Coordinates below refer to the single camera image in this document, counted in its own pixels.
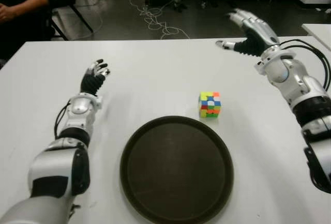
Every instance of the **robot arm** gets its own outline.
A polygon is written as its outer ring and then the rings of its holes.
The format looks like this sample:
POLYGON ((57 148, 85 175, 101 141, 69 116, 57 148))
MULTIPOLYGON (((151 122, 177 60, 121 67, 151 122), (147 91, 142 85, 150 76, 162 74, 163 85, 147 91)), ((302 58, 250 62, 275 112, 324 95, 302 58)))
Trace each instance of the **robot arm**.
POLYGON ((294 59, 295 54, 281 49, 278 37, 266 22, 241 9, 235 9, 229 18, 243 29, 247 39, 237 43, 219 40, 216 45, 261 57, 256 70, 280 90, 302 128, 313 184, 331 193, 331 99, 322 85, 307 74, 305 66, 294 59))
POLYGON ((96 96, 110 73, 103 60, 86 71, 81 92, 72 97, 68 119, 60 135, 33 161, 28 173, 31 197, 14 205, 1 224, 64 224, 77 207, 75 197, 89 187, 87 148, 95 114, 101 108, 96 96))

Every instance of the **rubik's cube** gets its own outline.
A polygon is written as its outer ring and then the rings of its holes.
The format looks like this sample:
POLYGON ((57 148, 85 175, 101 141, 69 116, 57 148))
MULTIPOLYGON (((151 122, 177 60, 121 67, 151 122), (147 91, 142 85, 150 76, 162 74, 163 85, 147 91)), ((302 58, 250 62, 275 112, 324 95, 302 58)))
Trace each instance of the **rubik's cube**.
POLYGON ((200 92, 200 117, 218 117, 221 111, 221 99, 218 92, 200 92))

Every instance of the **black cable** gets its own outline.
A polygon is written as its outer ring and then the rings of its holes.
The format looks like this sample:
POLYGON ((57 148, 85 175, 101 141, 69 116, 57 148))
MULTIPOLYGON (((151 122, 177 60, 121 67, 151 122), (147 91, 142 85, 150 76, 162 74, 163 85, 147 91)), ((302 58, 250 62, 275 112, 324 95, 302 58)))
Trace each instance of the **black cable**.
POLYGON ((60 124, 64 114, 66 113, 66 110, 68 108, 68 106, 70 105, 70 100, 67 102, 67 104, 60 110, 60 112, 58 113, 57 117, 56 117, 56 120, 55 120, 55 124, 54 124, 54 136, 55 136, 55 139, 57 140, 58 139, 58 135, 57 135, 57 127, 58 125, 60 124))
POLYGON ((319 59, 323 59, 325 61, 325 63, 327 64, 327 71, 328 71, 328 83, 326 85, 326 90, 328 90, 329 86, 330 86, 330 82, 331 82, 331 66, 329 64, 329 61, 327 60, 326 56, 319 50, 317 49, 316 47, 312 46, 311 44, 301 40, 301 39, 290 39, 290 40, 287 40, 287 41, 284 41, 281 43, 282 44, 285 44, 285 43, 288 43, 288 42, 291 42, 291 41, 297 41, 297 42, 301 42, 303 44, 306 44, 308 45, 310 48, 312 48, 314 51, 315 51, 315 55, 319 58, 319 59))
POLYGON ((299 40, 299 39, 287 40, 287 41, 285 41, 285 42, 283 42, 281 44, 284 44, 284 43, 287 43, 287 42, 290 42, 290 41, 299 41, 299 42, 302 42, 304 44, 307 44, 308 46, 293 45, 293 46, 285 47, 283 49, 288 49, 288 48, 304 48, 304 49, 307 49, 307 50, 313 52, 319 58, 319 60, 322 62, 323 67, 324 67, 324 72, 325 72, 325 79, 324 79, 324 85, 323 85, 323 87, 327 91, 329 89, 329 86, 330 86, 330 83, 331 83, 331 78, 330 78, 331 67, 330 67, 330 64, 329 64, 328 60, 326 59, 325 55, 320 50, 318 50, 317 48, 313 47, 309 43, 306 43, 306 42, 304 42, 302 40, 299 40))

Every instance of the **black tray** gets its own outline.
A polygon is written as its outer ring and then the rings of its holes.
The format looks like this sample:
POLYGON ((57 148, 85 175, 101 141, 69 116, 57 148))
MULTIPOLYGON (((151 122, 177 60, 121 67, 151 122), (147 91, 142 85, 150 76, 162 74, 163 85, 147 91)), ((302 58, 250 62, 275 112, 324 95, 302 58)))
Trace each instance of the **black tray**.
POLYGON ((139 128, 121 160, 132 206, 154 223, 203 223, 226 204, 233 185, 230 153, 209 127, 166 116, 139 128))

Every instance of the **white desk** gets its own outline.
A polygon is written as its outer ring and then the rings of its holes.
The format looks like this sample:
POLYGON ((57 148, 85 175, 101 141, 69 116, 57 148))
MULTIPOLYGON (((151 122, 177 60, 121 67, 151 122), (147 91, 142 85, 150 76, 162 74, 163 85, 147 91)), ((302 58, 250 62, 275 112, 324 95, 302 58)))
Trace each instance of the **white desk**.
MULTIPOLYGON (((331 55, 312 37, 297 38, 331 55)), ((77 197, 82 209, 70 223, 148 223, 121 190, 126 142, 160 116, 199 119, 199 92, 219 91, 222 114, 202 122, 228 146, 235 179, 228 206, 210 223, 330 224, 331 195, 310 182, 305 142, 287 103, 255 71, 256 57, 221 50, 215 41, 26 43, 0 71, 0 215, 29 196, 29 164, 53 140, 55 117, 78 92, 86 68, 103 58, 112 74, 99 92, 103 108, 89 147, 92 182, 77 197)), ((317 58, 296 51, 310 74, 322 80, 317 58)))
POLYGON ((331 51, 331 24, 302 24, 302 27, 331 51))

